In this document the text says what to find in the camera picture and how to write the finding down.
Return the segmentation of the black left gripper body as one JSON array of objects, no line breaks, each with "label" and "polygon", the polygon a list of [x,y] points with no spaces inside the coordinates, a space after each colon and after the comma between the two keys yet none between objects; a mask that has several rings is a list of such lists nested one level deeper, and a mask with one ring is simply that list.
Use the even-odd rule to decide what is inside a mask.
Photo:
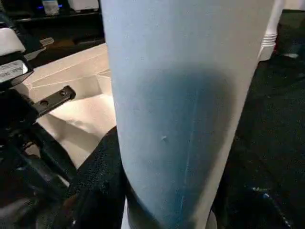
[{"label": "black left gripper body", "polygon": [[48,199],[61,199],[77,169],[68,152],[38,123],[38,119],[73,100],[65,86],[34,103],[15,89],[0,94],[0,157],[29,188]]}]

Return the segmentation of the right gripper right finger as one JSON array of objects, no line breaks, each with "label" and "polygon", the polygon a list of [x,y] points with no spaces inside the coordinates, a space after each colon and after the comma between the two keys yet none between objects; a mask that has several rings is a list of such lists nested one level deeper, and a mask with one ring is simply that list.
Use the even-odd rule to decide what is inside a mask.
[{"label": "right gripper right finger", "polygon": [[256,154],[232,146],[212,210],[221,229],[303,229],[305,185],[284,188]]}]

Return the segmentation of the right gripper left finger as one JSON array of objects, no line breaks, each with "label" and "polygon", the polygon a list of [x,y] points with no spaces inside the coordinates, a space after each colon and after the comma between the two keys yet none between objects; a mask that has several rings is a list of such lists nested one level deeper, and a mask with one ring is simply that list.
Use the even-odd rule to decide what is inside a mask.
[{"label": "right gripper left finger", "polygon": [[113,127],[78,168],[50,228],[121,228],[126,183],[117,128]]}]

